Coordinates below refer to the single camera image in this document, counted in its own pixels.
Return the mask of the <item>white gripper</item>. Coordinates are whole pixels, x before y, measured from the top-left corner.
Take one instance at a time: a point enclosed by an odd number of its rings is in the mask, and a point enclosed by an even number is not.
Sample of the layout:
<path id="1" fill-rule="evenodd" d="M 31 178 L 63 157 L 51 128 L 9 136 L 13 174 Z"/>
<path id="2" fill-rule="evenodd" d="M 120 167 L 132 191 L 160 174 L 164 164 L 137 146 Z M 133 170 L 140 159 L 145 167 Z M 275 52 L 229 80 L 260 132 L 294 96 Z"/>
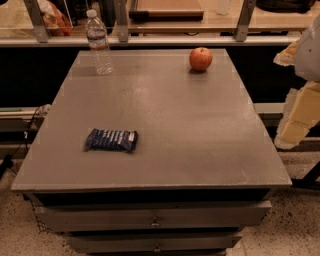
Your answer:
<path id="1" fill-rule="evenodd" d="M 310 129 L 320 122 L 320 15 L 273 62 L 294 66 L 297 76 L 307 82 L 299 90 L 291 88 L 286 97 L 283 117 L 277 128 L 274 143 L 280 149 L 292 149 L 300 144 Z"/>

